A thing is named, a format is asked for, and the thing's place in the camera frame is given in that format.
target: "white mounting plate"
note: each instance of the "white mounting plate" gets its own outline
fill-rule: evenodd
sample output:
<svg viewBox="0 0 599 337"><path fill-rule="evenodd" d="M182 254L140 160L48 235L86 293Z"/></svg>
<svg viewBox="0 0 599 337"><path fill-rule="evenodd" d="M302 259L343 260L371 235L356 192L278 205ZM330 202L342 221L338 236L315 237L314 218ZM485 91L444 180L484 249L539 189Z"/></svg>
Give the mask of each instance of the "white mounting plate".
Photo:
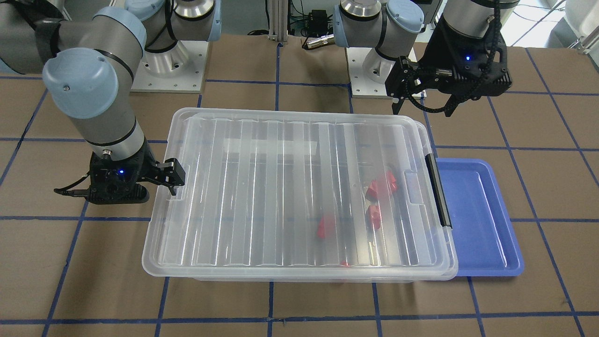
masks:
<svg viewBox="0 0 599 337"><path fill-rule="evenodd" d="M391 97L387 96L385 85L369 79L364 73L362 64L364 63L364 59L366 59L366 55L368 55L371 49L372 48L360 47L346 48L349 79L352 83L352 97L391 99ZM410 51L408 58L412 61L416 60L414 49ZM422 92L412 96L420 98L421 95L426 97L426 90L423 90Z"/></svg>
<svg viewBox="0 0 599 337"><path fill-rule="evenodd" d="M131 91L133 92L183 92L198 94L202 90L204 71L208 58L208 42L181 41L192 62L177 69L172 77L156 77L146 69L146 59L141 59Z"/></svg>

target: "clear plastic box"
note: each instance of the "clear plastic box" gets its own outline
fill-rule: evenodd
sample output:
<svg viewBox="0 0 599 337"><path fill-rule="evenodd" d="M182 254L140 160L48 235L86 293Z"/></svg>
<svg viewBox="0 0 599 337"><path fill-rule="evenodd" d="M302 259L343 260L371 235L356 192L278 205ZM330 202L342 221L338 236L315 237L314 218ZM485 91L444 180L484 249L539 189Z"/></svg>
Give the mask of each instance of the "clear plastic box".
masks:
<svg viewBox="0 0 599 337"><path fill-rule="evenodd" d="M155 276L221 281L407 282L458 270L404 116L185 108L143 252Z"/></svg>

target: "light blue joint cap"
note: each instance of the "light blue joint cap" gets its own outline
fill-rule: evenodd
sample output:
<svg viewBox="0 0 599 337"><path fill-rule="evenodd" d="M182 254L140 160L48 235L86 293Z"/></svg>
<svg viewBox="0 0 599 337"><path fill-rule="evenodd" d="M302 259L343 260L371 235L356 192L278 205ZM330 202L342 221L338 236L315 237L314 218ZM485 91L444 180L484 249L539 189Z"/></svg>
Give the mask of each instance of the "light blue joint cap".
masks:
<svg viewBox="0 0 599 337"><path fill-rule="evenodd" d="M104 55L89 48L71 48L49 59L42 79L54 103L67 116L94 118L114 102L119 80Z"/></svg>
<svg viewBox="0 0 599 337"><path fill-rule="evenodd" d="M140 43L141 49L144 50L146 48L146 27L144 27L144 24L133 13L124 8L110 6L102 8L93 17L100 15L120 22L135 36Z"/></svg>
<svg viewBox="0 0 599 337"><path fill-rule="evenodd" d="M125 9L132 12L141 21L149 19L164 5L164 0L127 0Z"/></svg>
<svg viewBox="0 0 599 337"><path fill-rule="evenodd" d="M0 74L11 74L11 75L19 75L16 71L14 71L11 67L9 67L2 59L0 59Z"/></svg>
<svg viewBox="0 0 599 337"><path fill-rule="evenodd" d="M389 17L400 27L412 33L420 33L424 22L424 13L410 0L389 0L387 3Z"/></svg>
<svg viewBox="0 0 599 337"><path fill-rule="evenodd" d="M222 21L220 19L220 2L221 0L214 0L214 15L212 17L212 28L210 29L210 35L206 41L218 41L220 39L220 33L222 31Z"/></svg>
<svg viewBox="0 0 599 337"><path fill-rule="evenodd" d="M339 6L335 6L333 12L333 34L335 34L335 44L339 47L348 48L347 37L345 36L345 29L343 28L343 21L341 19L341 11Z"/></svg>

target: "blue tray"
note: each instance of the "blue tray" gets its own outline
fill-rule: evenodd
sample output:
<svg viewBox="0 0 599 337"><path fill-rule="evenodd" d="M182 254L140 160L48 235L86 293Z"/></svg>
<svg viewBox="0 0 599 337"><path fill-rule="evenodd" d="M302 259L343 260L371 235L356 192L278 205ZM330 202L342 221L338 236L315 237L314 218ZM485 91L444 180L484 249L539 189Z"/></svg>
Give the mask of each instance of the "blue tray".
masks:
<svg viewBox="0 0 599 337"><path fill-rule="evenodd" d="M491 166L437 158L458 255L458 276L517 276L522 253Z"/></svg>

